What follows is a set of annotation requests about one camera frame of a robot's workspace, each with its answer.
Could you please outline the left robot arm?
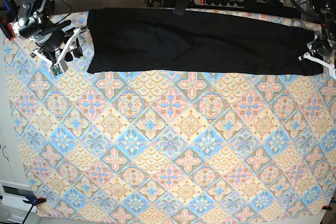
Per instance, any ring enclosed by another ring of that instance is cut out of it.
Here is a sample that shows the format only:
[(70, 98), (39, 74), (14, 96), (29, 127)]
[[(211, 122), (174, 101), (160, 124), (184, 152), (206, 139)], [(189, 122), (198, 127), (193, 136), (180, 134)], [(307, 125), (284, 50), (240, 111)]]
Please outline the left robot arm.
[(321, 31), (307, 43), (308, 52), (299, 60), (307, 59), (326, 67), (329, 76), (335, 79), (335, 0), (309, 0), (315, 15), (302, 9), (295, 0), (290, 1), (303, 16), (321, 22)]

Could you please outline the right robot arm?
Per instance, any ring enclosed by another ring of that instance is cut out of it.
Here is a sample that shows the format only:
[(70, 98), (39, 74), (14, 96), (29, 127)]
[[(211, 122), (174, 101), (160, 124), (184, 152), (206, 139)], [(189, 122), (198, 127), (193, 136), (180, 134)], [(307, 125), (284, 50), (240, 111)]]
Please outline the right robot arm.
[(70, 20), (53, 23), (55, 0), (26, 0), (22, 2), (15, 23), (14, 34), (21, 39), (33, 41), (38, 48), (31, 56), (43, 60), (50, 74), (56, 77), (67, 71), (67, 62), (83, 56), (79, 35), (88, 27), (75, 27), (67, 31)]

